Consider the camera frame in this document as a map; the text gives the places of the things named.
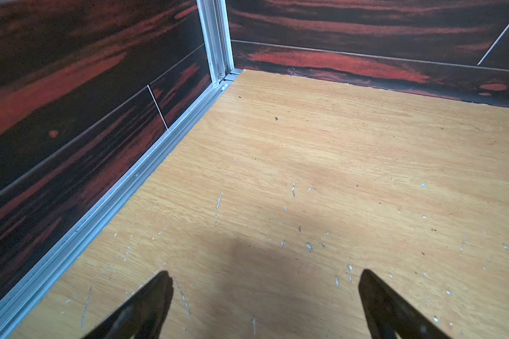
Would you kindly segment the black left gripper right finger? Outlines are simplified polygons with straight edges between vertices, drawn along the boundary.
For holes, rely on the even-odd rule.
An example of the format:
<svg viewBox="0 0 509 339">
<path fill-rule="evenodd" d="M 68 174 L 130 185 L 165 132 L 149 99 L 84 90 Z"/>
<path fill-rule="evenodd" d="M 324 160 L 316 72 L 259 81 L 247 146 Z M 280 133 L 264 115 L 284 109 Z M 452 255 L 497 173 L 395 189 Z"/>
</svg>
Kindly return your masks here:
<svg viewBox="0 0 509 339">
<path fill-rule="evenodd" d="M 359 295 L 372 338 L 447 338 L 448 336 L 369 269 Z"/>
</svg>

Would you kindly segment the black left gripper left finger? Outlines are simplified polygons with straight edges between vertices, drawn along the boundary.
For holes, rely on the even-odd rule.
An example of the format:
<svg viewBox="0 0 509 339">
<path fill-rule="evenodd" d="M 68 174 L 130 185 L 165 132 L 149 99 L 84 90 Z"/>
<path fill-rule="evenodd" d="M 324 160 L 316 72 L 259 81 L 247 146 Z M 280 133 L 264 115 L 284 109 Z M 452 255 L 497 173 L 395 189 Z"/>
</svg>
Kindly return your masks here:
<svg viewBox="0 0 509 339">
<path fill-rule="evenodd" d="M 159 338 L 174 294 L 167 271 L 159 271 L 86 338 Z"/>
</svg>

